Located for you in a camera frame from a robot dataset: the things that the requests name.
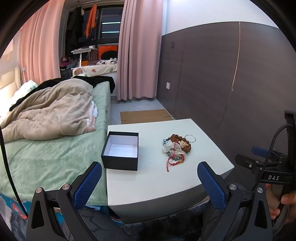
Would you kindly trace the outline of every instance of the gray floor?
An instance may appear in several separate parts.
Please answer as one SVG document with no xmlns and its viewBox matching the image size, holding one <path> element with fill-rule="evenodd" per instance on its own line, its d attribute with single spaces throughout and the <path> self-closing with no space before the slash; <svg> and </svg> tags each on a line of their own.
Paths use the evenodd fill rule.
<svg viewBox="0 0 296 241">
<path fill-rule="evenodd" d="M 120 112 L 164 109 L 157 99 L 111 101 L 111 125 L 120 125 Z"/>
</svg>

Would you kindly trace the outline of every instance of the screw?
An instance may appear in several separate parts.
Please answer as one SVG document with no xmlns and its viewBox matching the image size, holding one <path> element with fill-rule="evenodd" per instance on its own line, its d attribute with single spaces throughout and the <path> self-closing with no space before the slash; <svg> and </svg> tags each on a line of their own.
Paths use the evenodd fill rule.
<svg viewBox="0 0 296 241">
<path fill-rule="evenodd" d="M 263 189 L 262 188 L 257 188 L 257 192 L 263 193 Z"/>
<path fill-rule="evenodd" d="M 42 188 L 37 188 L 36 193 L 40 193 L 40 192 L 42 192 Z"/>
<path fill-rule="evenodd" d="M 236 187 L 234 184 L 230 184 L 230 185 L 229 185 L 229 188 L 230 188 L 231 190 L 236 190 L 237 187 Z"/>
<path fill-rule="evenodd" d="M 62 186 L 62 189 L 64 189 L 64 190 L 68 190 L 69 188 L 70 188 L 70 185 L 69 184 L 64 184 Z"/>
</svg>

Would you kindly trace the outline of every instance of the green bed sheet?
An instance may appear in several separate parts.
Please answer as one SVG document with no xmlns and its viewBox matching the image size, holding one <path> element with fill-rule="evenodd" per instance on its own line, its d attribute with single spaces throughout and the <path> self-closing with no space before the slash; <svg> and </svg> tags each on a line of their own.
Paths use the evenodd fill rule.
<svg viewBox="0 0 296 241">
<path fill-rule="evenodd" d="M 61 188 L 85 172 L 93 161 L 102 163 L 101 152 L 109 122 L 109 82 L 94 88 L 93 101 L 98 108 L 96 131 L 54 140 L 17 140 L 5 144 L 10 172 L 22 200 L 31 201 L 38 187 Z M 0 157 L 0 193 L 15 198 Z M 89 205 L 107 205 L 106 170 L 88 201 Z"/>
</svg>

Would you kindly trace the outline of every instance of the hand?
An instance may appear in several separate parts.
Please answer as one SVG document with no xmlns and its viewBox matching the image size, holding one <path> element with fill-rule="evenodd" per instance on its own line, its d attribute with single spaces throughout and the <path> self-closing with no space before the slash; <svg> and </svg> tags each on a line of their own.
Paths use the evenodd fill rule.
<svg viewBox="0 0 296 241">
<path fill-rule="evenodd" d="M 280 209 L 278 208 L 280 202 L 276 196 L 272 193 L 271 184 L 266 184 L 266 199 L 269 206 L 269 212 L 271 219 L 275 219 L 280 214 Z M 281 198 L 281 203 L 285 205 L 291 205 L 289 215 L 287 217 L 286 223 L 291 223 L 296 218 L 296 192 L 291 192 L 285 194 Z"/>
</svg>

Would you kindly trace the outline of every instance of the dark brown wall panel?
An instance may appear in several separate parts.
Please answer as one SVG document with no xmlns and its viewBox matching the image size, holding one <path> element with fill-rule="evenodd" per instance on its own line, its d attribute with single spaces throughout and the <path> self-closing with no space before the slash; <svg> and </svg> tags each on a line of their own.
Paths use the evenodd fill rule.
<svg viewBox="0 0 296 241">
<path fill-rule="evenodd" d="M 161 39 L 157 100 L 170 114 L 175 108 L 185 34 L 186 29 L 182 29 L 164 35 Z M 169 90 L 166 88 L 167 82 L 170 83 Z"/>
<path fill-rule="evenodd" d="M 211 23 L 187 31 L 173 116 L 191 118 L 213 139 L 233 82 L 239 23 Z"/>
<path fill-rule="evenodd" d="M 258 158 L 251 148 L 269 148 L 274 133 L 285 124 L 285 109 L 296 110 L 295 51 L 279 29 L 241 22 L 233 91 L 214 142 L 232 163 L 239 153 Z M 285 130 L 274 149 L 287 152 Z M 228 180 L 250 188 L 254 175 L 235 167 Z"/>
</svg>

